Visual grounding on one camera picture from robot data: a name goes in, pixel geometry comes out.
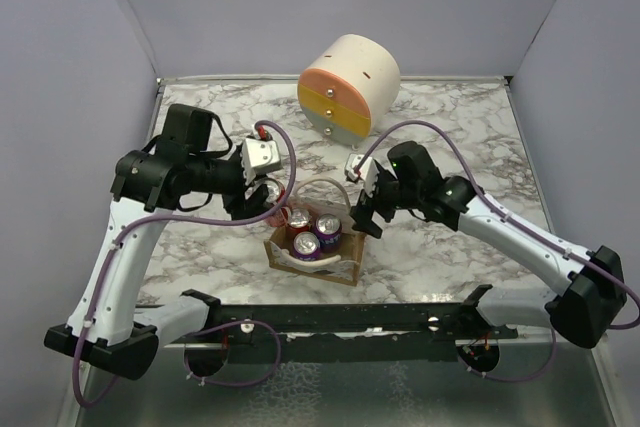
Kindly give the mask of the red soda can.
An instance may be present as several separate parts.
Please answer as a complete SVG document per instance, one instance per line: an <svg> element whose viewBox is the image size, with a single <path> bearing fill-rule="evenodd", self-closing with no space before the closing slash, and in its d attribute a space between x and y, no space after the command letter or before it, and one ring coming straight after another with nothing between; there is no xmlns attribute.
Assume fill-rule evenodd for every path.
<svg viewBox="0 0 640 427"><path fill-rule="evenodd" d="M293 208L286 223L286 235L294 239L298 234L308 232L311 229L312 216L310 212L301 207Z"/></svg>

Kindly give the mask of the purple soda can front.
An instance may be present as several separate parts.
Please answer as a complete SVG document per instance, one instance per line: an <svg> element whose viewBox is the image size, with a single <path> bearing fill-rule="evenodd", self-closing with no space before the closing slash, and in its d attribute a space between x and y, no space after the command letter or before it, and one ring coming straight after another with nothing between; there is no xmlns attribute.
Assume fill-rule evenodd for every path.
<svg viewBox="0 0 640 427"><path fill-rule="evenodd" d="M318 238L323 252L334 252L339 248L342 223L337 216L329 213L319 215L313 223L312 232Z"/></svg>

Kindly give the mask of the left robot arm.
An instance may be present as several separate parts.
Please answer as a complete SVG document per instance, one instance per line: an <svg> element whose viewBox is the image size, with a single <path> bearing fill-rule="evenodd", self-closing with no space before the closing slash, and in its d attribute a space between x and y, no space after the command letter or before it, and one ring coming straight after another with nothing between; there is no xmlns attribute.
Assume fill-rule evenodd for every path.
<svg viewBox="0 0 640 427"><path fill-rule="evenodd" d="M111 187L107 231L89 283L68 320L48 329L51 350L129 380L141 378L158 350L192 334L206 342L220 332L220 302L189 290L143 314L136 310L145 272L170 217L185 212L183 197L219 195L232 222L265 212L266 187L279 169L277 143L264 128L221 151L208 148L220 118L183 104L169 107L163 129L122 157Z"/></svg>

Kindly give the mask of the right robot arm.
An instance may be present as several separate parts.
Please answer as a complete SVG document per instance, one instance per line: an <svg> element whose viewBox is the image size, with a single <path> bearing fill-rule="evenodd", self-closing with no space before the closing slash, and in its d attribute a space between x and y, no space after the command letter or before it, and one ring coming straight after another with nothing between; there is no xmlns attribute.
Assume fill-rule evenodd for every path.
<svg viewBox="0 0 640 427"><path fill-rule="evenodd" d="M512 324L551 327L582 348L598 344L627 300L618 253L606 246L592 251L556 237L475 190L468 179L442 176L427 150L414 141L393 147L387 158L389 169L358 154L346 161L346 179L363 185L350 210L355 230L379 238L382 229L374 215L390 222L399 210L420 212L427 223L492 246L544 284L475 290L474 305L459 314L467 336L481 338L494 326Z"/></svg>

